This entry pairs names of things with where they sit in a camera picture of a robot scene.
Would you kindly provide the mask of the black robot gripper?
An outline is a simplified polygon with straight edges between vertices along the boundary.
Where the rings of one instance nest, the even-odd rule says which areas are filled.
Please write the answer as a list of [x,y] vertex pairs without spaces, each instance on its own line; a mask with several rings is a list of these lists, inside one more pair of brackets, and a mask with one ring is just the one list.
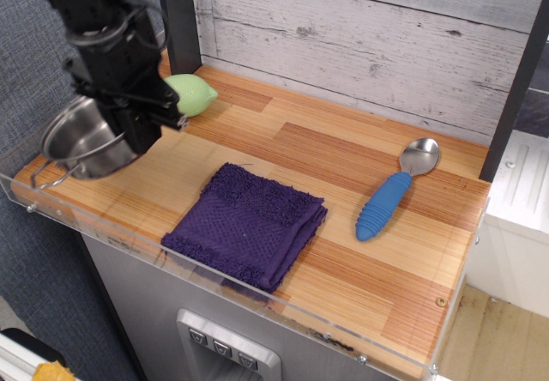
[[68,31],[80,57],[65,63],[78,93],[96,99],[102,118],[136,154],[161,138],[160,125],[181,131],[187,117],[178,95],[159,75],[160,47],[145,9],[116,15],[96,30]]

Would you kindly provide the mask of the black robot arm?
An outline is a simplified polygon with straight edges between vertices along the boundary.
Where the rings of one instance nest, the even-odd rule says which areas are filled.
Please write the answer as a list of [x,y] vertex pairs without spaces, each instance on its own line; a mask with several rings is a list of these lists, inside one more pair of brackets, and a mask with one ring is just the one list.
[[162,127],[182,130],[179,97],[159,67],[165,43],[158,42],[146,0],[47,0],[61,16],[77,57],[63,63],[78,94],[98,102],[113,133],[132,151],[145,154]]

